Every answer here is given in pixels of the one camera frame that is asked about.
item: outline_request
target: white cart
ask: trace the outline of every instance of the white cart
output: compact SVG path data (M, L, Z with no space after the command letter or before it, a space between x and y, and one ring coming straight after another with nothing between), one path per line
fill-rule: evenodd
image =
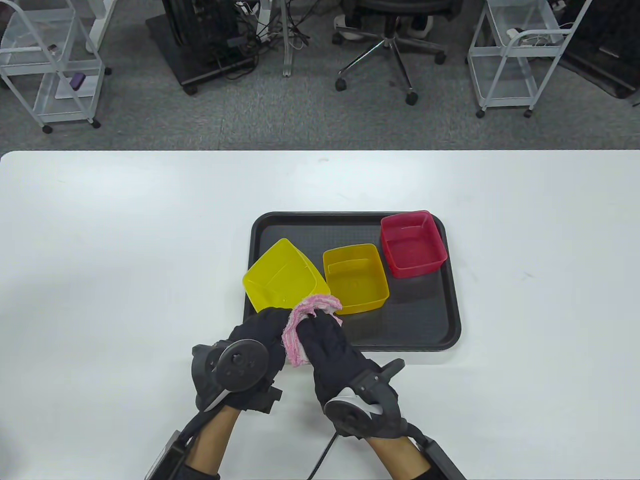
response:
M533 109L557 67L592 0L586 0L572 24L558 25L547 0L486 0L466 62L471 70L480 110L489 107L525 106L524 116ZM476 46L483 24L488 21L494 46ZM538 86L529 59L553 58Z
M70 0L67 8L57 10L23 10L11 0L0 0L14 13L0 42L0 76L44 133L53 132L49 123L86 120L100 128L95 110L102 80L110 75L96 48L94 59L72 60L78 34L86 42L91 39L79 20ZM76 73L86 75L80 88L74 90L70 80ZM21 75L42 74L33 107L11 80Z

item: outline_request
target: purple object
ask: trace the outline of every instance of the purple object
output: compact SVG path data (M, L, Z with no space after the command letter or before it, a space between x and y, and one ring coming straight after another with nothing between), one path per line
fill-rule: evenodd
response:
M74 74L73 78L69 82L69 85L71 85L71 88L74 89L74 92L77 92L80 89L80 87L84 83L85 78L85 74Z

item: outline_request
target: floor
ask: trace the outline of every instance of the floor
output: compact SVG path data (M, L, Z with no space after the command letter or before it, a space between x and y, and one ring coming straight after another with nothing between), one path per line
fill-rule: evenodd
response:
M399 71L384 52L348 76L346 91L335 91L336 71L366 46L332 45L336 10L301 27L311 41L295 52L291 78L282 77L280 48L264 55L254 73L233 82L215 80L188 97L144 23L163 11L162 2L118 0L101 49L113 68L97 112L102 128L56 124L51 135L44 135L13 95L0 90L0 154L24 149L640 148L640 108L563 68L556 70L531 119L522 116L524 109L495 109L477 119L463 60L480 6L479 0L467 0L450 24L436 20L431 40L449 45L445 65L435 65L428 55L405 56L420 94L410 107ZM548 65L545 60L536 64L538 69ZM17 85L35 96L38 79L22 78Z

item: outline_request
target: hand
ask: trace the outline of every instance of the hand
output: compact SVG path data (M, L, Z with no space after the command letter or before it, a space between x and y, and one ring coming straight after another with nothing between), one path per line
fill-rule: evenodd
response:
M244 392L229 394L222 403L237 410L246 410L247 405L257 392L265 392L273 383L273 378L282 370L285 351L282 346L282 330L287 326L291 310L286 308L265 308L249 317L242 325L236 326L229 340L257 340L269 351L269 367L265 377Z
M316 397L322 407L363 371L381 371L376 362L349 343L334 318L320 310L315 318L302 320L296 331L314 366Z

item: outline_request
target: pink cloth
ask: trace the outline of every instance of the pink cloth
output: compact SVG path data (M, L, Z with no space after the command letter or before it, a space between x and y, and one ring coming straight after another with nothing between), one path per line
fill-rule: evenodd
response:
M309 318L311 315L315 317L314 310L316 309L331 315L338 322L338 325L342 325L342 320L334 315L338 310L342 310L342 304L336 297L332 295L313 295L300 302L296 308L291 310L289 322L282 332L282 344L287 352L287 358L294 367L309 363L305 349L302 348L302 344L298 339L296 327L305 318Z

